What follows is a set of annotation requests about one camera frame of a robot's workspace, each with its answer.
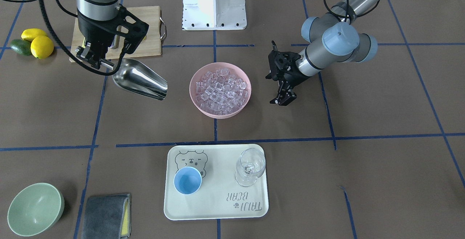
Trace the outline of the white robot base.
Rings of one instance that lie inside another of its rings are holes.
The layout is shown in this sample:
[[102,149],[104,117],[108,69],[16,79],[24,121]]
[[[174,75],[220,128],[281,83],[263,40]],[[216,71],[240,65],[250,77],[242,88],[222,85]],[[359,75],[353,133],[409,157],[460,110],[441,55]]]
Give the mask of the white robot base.
[[227,31],[247,27],[245,0],[183,0],[182,29]]

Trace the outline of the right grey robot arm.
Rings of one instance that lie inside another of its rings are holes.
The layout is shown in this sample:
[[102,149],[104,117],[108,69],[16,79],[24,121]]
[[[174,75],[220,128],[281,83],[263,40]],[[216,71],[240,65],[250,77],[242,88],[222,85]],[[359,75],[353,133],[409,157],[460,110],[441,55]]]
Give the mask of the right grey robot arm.
[[[143,63],[124,58],[138,48],[149,25],[120,4],[120,0],[76,0],[80,32],[86,42],[72,54],[61,42],[50,24],[44,0],[38,0],[45,25],[55,42],[77,65],[98,75],[112,76],[135,68],[146,68]],[[106,60],[106,53],[115,36],[124,39],[124,45],[115,65]]]

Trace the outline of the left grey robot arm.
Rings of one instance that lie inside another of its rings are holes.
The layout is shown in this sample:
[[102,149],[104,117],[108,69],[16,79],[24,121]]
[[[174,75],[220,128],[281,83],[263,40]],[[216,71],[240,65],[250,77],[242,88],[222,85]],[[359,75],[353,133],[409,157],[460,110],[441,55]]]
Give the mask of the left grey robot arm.
[[301,27],[307,47],[295,52],[281,52],[272,41],[268,56],[270,72],[266,79],[278,83],[270,103],[289,105],[297,98],[294,87],[318,74],[335,62],[365,62],[377,53],[375,37],[359,33],[353,22],[373,11],[380,0],[342,0],[322,17],[309,17]]

